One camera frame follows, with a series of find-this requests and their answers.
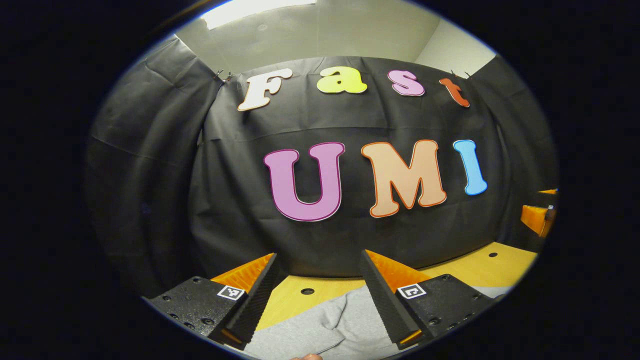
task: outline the yellow tabletop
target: yellow tabletop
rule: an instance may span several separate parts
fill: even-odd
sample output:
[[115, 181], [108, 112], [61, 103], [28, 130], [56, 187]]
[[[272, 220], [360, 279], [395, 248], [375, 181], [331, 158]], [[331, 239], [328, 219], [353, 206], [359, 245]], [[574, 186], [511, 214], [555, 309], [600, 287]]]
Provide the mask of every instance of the yellow tabletop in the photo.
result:
[[[536, 255], [535, 252], [494, 242], [459, 258], [419, 271], [430, 277], [451, 274], [471, 286], [513, 286], [526, 273]], [[361, 277], [339, 279], [290, 275], [271, 293], [256, 331], [290, 319], [364, 285], [365, 281]], [[306, 288], [313, 289], [313, 294], [302, 294], [301, 290]]]

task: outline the white wall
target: white wall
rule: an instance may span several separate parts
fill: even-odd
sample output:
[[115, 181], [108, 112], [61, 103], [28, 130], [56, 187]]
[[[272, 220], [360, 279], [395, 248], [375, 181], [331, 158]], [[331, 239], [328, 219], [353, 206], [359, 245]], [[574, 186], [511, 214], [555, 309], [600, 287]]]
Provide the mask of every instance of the white wall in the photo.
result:
[[456, 25], [440, 19], [435, 32], [415, 63], [467, 78], [495, 56], [495, 52]]

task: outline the ceiling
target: ceiling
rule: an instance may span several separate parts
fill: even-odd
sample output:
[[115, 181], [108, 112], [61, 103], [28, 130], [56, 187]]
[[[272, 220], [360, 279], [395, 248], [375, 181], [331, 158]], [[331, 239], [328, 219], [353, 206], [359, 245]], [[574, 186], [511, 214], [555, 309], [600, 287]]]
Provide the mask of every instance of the ceiling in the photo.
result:
[[439, 22], [435, 13], [403, 0], [317, 0], [213, 30], [198, 18], [176, 35], [211, 69], [238, 74], [317, 56], [415, 62]]

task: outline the pink letter u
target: pink letter u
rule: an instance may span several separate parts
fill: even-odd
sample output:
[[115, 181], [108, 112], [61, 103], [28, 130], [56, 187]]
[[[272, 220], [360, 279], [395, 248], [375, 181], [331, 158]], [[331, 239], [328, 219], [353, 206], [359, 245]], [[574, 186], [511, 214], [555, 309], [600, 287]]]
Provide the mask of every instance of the pink letter u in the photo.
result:
[[325, 142], [311, 146], [309, 155], [318, 161], [320, 173], [320, 199], [302, 202], [296, 194], [293, 165], [300, 155], [292, 149], [270, 152], [264, 164], [271, 174], [271, 193], [276, 208], [284, 216], [297, 221], [320, 221], [333, 215], [340, 207], [340, 166], [338, 157], [344, 153], [344, 144]]

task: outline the gray cloth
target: gray cloth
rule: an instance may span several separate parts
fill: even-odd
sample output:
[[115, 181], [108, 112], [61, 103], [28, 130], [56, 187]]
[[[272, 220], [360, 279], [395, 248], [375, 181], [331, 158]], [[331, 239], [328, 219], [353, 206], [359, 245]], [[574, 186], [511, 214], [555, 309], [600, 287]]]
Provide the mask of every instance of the gray cloth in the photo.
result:
[[[474, 288], [495, 298], [511, 287]], [[257, 331], [244, 349], [246, 355], [262, 360], [290, 360], [309, 353], [319, 354], [323, 360], [374, 360], [399, 352], [387, 335], [367, 286]]]

